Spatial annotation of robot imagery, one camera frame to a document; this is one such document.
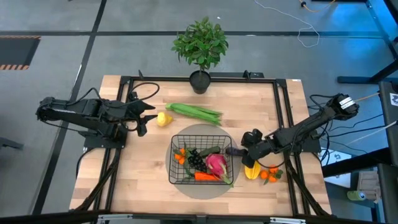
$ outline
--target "green leafy plant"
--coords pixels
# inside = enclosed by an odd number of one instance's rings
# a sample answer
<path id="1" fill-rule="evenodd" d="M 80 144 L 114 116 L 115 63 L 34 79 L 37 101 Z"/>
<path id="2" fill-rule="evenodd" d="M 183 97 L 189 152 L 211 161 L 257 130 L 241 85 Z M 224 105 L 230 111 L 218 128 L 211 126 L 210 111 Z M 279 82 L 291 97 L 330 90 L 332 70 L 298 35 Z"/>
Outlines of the green leafy plant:
<path id="1" fill-rule="evenodd" d="M 195 21 L 195 24 L 189 25 L 184 34 L 177 34 L 173 43 L 172 50 L 178 53 L 178 61 L 183 57 L 189 65 L 199 65 L 200 71 L 209 69 L 211 64 L 216 67 L 220 62 L 220 54 L 225 55 L 228 49 L 221 26 L 213 26 L 207 16 L 201 22 Z"/>

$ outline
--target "concrete floor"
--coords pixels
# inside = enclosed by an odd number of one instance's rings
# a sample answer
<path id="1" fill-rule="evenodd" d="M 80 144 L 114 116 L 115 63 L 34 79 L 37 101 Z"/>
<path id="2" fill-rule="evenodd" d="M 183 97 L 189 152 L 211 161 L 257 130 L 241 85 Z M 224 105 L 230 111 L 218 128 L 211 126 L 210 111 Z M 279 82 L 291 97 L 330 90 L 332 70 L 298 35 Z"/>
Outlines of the concrete floor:
<path id="1" fill-rule="evenodd" d="M 377 31 L 363 3 L 335 3 L 320 13 L 311 13 L 301 9 L 298 1 L 258 1 L 313 24 L 317 31 Z M 393 39 L 397 27 L 384 3 L 374 0 L 372 4 L 383 28 Z M 314 9 L 324 5 L 308 2 Z M 35 3 L 0 0 L 0 31 L 91 30 L 99 6 L 99 0 L 39 0 Z M 305 27 L 278 12 L 261 8 L 252 0 L 108 0 L 99 31 L 184 30 L 204 15 L 209 15 L 210 20 L 220 23 L 228 31 L 298 31 Z M 315 37 L 302 39 L 306 44 L 316 42 Z M 176 55 L 170 51 L 173 40 L 173 36 L 97 37 L 79 95 L 91 87 L 99 88 L 103 75 L 137 75 L 140 69 L 144 75 L 189 76 L 196 68 L 178 63 Z M 46 96 L 60 99 L 70 96 L 87 41 L 87 36 L 42 37 L 30 69 L 0 71 L 0 102 L 6 105 L 0 110 L 0 136 L 25 144 L 21 151 L 0 150 L 0 217 L 30 213 L 57 132 L 56 128 L 36 121 L 34 113 L 39 101 Z M 371 76 L 393 60 L 382 39 L 321 37 L 319 45 L 310 49 L 304 48 L 296 37 L 228 36 L 228 41 L 230 48 L 226 56 L 211 72 L 247 69 L 263 72 L 267 78 L 298 78 L 303 82 L 307 97 L 316 93 L 334 95 L 342 92 L 360 98 L 375 93 L 377 86 L 342 85 L 336 82 L 336 77 Z M 334 127 L 349 126 L 382 113 L 377 97 L 362 101 L 360 105 L 357 117 L 335 122 Z M 381 124 L 383 120 L 378 118 L 356 129 Z M 333 134 L 344 131 L 336 130 Z M 342 136 L 334 141 L 345 143 L 364 134 Z M 68 210 L 82 145 L 82 137 L 67 132 L 44 213 Z M 351 147 L 369 152 L 386 145 L 386 135 L 379 133 Z M 331 148 L 360 154 L 339 145 L 332 144 Z M 329 197 L 332 211 L 339 217 L 369 219 L 368 208 L 334 200 L 332 195 Z"/>

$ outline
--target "wooden table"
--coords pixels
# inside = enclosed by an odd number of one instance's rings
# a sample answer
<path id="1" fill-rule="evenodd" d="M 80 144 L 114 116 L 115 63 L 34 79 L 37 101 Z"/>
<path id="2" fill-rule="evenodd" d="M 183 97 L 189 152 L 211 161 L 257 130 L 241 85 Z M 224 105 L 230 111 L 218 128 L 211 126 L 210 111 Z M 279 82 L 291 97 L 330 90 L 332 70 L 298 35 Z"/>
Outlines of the wooden table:
<path id="1" fill-rule="evenodd" d="M 103 98 L 116 99 L 120 76 L 106 75 L 100 89 Z M 203 95 L 196 95 L 189 82 L 157 82 L 160 91 L 145 102 L 156 107 L 146 114 L 165 111 L 166 103 L 189 103 L 223 112 L 222 129 L 239 144 L 242 135 L 253 128 L 264 135 L 278 128 L 272 85 L 264 83 L 212 83 Z M 307 104 L 300 80 L 287 80 L 290 104 L 294 123 L 308 117 Z M 144 85 L 137 88 L 139 98 L 150 95 L 155 86 Z M 282 90 L 279 91 L 283 102 Z M 284 123 L 287 117 L 284 104 Z M 170 125 L 160 128 L 156 121 L 149 121 L 148 132 L 138 137 L 129 133 L 126 147 L 122 150 L 119 170 L 114 188 L 112 212 L 123 213 L 174 213 L 174 214 L 212 214 L 212 215 L 284 215 L 291 216 L 292 209 L 286 175 L 276 183 L 263 185 L 261 179 L 248 180 L 244 166 L 234 183 L 220 197 L 199 200 L 179 192 L 168 180 L 165 167 L 165 154 L 171 137 L 199 119 L 188 118 L 169 112 L 175 119 Z M 79 206 L 93 190 L 100 176 L 104 149 L 95 149 L 81 161 L 70 208 Z M 261 159 L 267 165 L 279 164 L 282 154 L 269 154 Z M 305 183 L 317 202 L 327 212 L 331 212 L 325 182 L 319 161 L 310 153 L 301 153 Z M 100 208 L 104 208 L 105 186 Z M 298 208 L 302 213 L 302 200 L 299 189 L 295 188 Z"/>

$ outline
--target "wire basket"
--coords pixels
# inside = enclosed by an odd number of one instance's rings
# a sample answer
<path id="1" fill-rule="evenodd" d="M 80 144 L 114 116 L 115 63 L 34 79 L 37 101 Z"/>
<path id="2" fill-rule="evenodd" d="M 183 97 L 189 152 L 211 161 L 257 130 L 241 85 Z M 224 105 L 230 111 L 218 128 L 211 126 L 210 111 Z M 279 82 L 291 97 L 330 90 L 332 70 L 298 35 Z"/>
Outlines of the wire basket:
<path id="1" fill-rule="evenodd" d="M 222 180 L 195 180 L 195 178 L 188 178 L 189 175 L 185 172 L 183 165 L 178 163 L 174 158 L 174 149 L 180 150 L 184 148 L 184 143 L 187 147 L 195 147 L 198 152 L 201 152 L 210 147 L 219 146 L 220 154 L 224 155 L 227 164 L 227 176 L 230 181 L 234 181 L 234 170 L 232 156 L 226 153 L 226 149 L 232 147 L 232 140 L 229 136 L 205 136 L 205 135 L 175 135 L 172 137 L 170 144 L 170 163 L 169 163 L 169 181 L 171 184 L 206 184 L 206 185 L 227 185 Z M 186 168 L 194 174 L 194 168 L 186 165 Z"/>

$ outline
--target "pink dragon fruit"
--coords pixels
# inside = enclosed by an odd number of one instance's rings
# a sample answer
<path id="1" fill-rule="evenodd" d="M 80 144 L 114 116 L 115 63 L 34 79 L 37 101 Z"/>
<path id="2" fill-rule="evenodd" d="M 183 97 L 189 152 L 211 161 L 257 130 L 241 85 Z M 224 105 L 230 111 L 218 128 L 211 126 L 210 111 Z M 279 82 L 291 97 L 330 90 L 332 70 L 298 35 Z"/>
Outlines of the pink dragon fruit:
<path id="1" fill-rule="evenodd" d="M 223 155 L 208 155 L 206 157 L 206 166 L 216 177 L 220 178 L 227 184 L 232 184 L 232 182 L 228 179 L 228 175 L 226 173 L 226 161 Z"/>

